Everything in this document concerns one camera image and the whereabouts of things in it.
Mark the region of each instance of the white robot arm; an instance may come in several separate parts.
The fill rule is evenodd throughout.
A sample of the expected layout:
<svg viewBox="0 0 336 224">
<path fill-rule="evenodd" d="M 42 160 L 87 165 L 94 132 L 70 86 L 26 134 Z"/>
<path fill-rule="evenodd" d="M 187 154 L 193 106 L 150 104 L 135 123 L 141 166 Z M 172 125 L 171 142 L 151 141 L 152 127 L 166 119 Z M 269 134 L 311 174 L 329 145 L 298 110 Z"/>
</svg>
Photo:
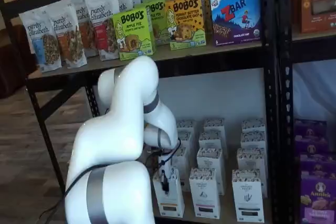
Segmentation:
<svg viewBox="0 0 336 224">
<path fill-rule="evenodd" d="M 79 129 L 66 187 L 86 169 L 108 166 L 88 172 L 71 189 L 65 202 L 69 224 L 154 223 L 148 171 L 134 160 L 144 141 L 170 150 L 177 147 L 176 121 L 159 99 L 158 81 L 156 64 L 146 56 L 99 78 L 99 97 L 111 104 L 110 111 Z M 144 120 L 149 123 L 145 130 Z M 167 162 L 160 172 L 169 177 L 170 170 Z"/>
</svg>

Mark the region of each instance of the wooden floor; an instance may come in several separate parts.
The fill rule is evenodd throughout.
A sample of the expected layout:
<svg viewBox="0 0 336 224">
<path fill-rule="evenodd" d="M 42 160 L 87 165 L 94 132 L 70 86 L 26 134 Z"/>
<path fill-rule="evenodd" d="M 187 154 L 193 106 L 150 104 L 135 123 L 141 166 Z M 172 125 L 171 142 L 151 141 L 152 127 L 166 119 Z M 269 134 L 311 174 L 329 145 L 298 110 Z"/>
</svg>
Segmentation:
<svg viewBox="0 0 336 224">
<path fill-rule="evenodd" d="M 39 104 L 55 94 L 37 94 Z M 89 117 L 85 95 L 79 91 L 46 122 L 64 179 L 75 134 Z M 35 224 L 40 213 L 53 206 L 60 195 L 29 96 L 20 89 L 0 100 L 0 223 Z M 51 223 L 66 223 L 63 208 Z"/>
</svg>

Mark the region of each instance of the brown couch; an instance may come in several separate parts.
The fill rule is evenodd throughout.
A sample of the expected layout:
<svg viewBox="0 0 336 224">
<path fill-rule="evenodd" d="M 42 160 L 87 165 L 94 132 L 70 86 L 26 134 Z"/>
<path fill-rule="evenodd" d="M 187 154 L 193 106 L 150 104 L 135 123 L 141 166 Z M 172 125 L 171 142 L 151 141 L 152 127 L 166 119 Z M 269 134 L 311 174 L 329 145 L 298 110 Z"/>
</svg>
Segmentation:
<svg viewBox="0 0 336 224">
<path fill-rule="evenodd" d="M 27 34 L 23 25 L 13 27 L 19 44 L 20 56 L 27 74 L 36 70 L 35 55 L 30 53 Z M 24 85 L 18 64 L 14 58 L 14 48 L 7 31 L 0 30 L 0 98 L 8 97 Z"/>
</svg>

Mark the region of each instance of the white curtain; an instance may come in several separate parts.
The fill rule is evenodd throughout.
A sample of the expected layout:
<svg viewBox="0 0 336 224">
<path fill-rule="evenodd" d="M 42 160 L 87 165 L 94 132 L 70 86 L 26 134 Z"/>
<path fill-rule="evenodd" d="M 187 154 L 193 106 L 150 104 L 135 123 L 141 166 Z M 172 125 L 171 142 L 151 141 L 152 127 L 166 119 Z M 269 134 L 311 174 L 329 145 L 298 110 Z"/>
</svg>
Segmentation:
<svg viewBox="0 0 336 224">
<path fill-rule="evenodd" d="M 294 117 L 328 123 L 330 146 L 336 150 L 336 60 L 295 64 Z"/>
</svg>

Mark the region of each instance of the green bobo's box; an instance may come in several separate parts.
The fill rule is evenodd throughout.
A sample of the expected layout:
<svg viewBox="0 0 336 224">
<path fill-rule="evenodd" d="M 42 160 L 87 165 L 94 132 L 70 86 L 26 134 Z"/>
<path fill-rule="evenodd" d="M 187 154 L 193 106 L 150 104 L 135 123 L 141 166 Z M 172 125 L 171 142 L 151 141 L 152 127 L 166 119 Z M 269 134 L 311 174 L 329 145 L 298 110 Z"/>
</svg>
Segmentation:
<svg viewBox="0 0 336 224">
<path fill-rule="evenodd" d="M 150 10 L 155 44 L 165 45 L 169 44 L 170 33 L 168 32 L 167 16 L 164 11 L 166 0 L 147 0 L 141 6 L 146 6 Z"/>
<path fill-rule="evenodd" d="M 155 53 L 155 39 L 150 11 L 138 7 L 112 16 L 121 60 Z"/>
</svg>

